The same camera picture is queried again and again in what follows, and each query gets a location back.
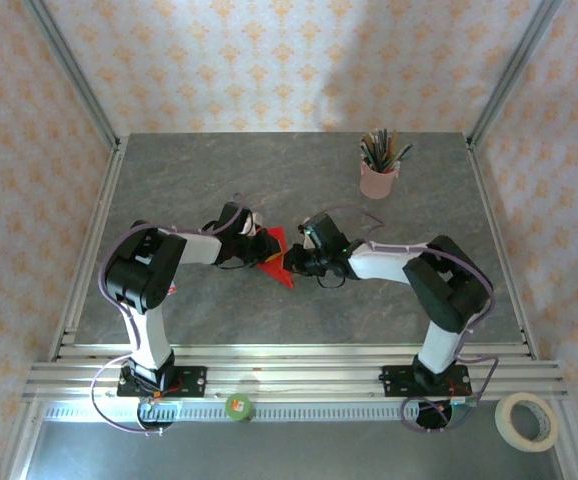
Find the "gray floor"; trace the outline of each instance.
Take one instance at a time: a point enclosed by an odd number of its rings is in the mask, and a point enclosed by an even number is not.
[[[358,190],[356,133],[132,135],[101,243],[104,254],[137,219],[201,227],[216,219],[238,191],[265,217],[295,227],[340,204],[364,207],[387,227],[371,238],[419,243],[451,236],[493,281],[498,307],[473,337],[518,342],[520,333],[475,176],[458,133],[403,134],[414,143],[401,178],[384,200]],[[332,214],[350,238],[365,237],[372,221],[357,212]],[[296,278],[289,290],[257,269],[180,268],[178,293],[164,304],[172,343],[419,343],[428,320],[410,289],[378,280],[323,290]],[[127,343],[119,313],[91,282],[78,343]]]
[[[28,479],[561,478],[553,450],[522,453],[505,443],[493,411],[483,405],[459,429],[436,435],[393,422],[186,423],[146,438],[104,424],[49,422]]]

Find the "masking tape roll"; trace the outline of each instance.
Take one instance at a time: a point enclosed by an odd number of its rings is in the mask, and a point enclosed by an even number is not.
[[[540,433],[532,440],[518,433],[511,422],[511,410],[516,405],[527,407],[538,420]],[[514,393],[498,402],[496,426],[502,438],[523,452],[544,452],[553,447],[558,439],[558,420],[551,407],[542,398],[532,393]]]

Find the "pencil cup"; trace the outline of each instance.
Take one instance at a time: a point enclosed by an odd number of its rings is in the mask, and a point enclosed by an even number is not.
[[[369,198],[374,200],[385,198],[391,192],[391,185],[397,177],[398,171],[395,169],[387,173],[378,173],[365,162],[360,162],[360,191]]]

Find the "orange patterned wall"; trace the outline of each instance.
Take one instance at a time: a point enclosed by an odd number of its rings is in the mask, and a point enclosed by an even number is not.
[[[45,360],[107,148],[21,0],[0,0],[0,460]]]
[[[578,404],[578,0],[562,4],[479,152],[540,352]]]
[[[117,132],[468,131],[539,0],[49,0]]]

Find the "small green object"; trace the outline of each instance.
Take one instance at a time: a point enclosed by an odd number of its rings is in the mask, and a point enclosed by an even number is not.
[[[236,422],[248,422],[253,418],[254,409],[251,400],[246,395],[234,393],[225,403],[225,412]]]

